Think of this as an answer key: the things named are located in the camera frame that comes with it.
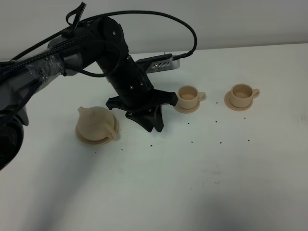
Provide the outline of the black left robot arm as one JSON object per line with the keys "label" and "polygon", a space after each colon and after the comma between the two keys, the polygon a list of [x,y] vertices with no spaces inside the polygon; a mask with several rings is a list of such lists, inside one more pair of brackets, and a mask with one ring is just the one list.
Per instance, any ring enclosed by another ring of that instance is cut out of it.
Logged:
{"label": "black left robot arm", "polygon": [[103,16],[89,23],[74,23],[53,38],[47,50],[23,61],[3,62],[0,68],[0,166],[8,165],[18,154],[28,116],[26,104],[31,97],[59,75],[81,73],[97,63],[101,77],[107,78],[117,96],[108,99],[108,109],[118,108],[145,130],[161,131],[161,107],[176,105],[175,93],[156,90],[147,77],[153,62],[171,54],[134,61],[129,54],[119,23]]}

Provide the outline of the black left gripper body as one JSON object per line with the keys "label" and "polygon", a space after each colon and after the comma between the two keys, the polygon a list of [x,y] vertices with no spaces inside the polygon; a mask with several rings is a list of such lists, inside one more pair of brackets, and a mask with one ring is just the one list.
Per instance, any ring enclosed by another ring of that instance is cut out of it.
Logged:
{"label": "black left gripper body", "polygon": [[103,54],[97,64],[107,74],[117,97],[110,98],[106,105],[109,109],[118,108],[125,111],[140,110],[149,103],[153,85],[143,71],[129,55],[128,46],[120,24],[111,18],[99,20],[101,37],[113,45],[104,45]]}

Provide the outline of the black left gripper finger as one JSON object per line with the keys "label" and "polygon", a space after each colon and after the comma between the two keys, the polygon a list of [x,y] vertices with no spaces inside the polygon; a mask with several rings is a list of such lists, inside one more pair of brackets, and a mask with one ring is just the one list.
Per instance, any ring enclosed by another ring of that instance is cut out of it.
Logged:
{"label": "black left gripper finger", "polygon": [[167,92],[154,89],[150,97],[150,103],[153,105],[172,105],[175,106],[178,102],[178,97],[175,92]]}
{"label": "black left gripper finger", "polygon": [[157,132],[161,132],[164,127],[162,105],[157,105],[135,113],[126,112],[126,118],[138,123],[148,132],[151,132],[153,128],[155,128]]}

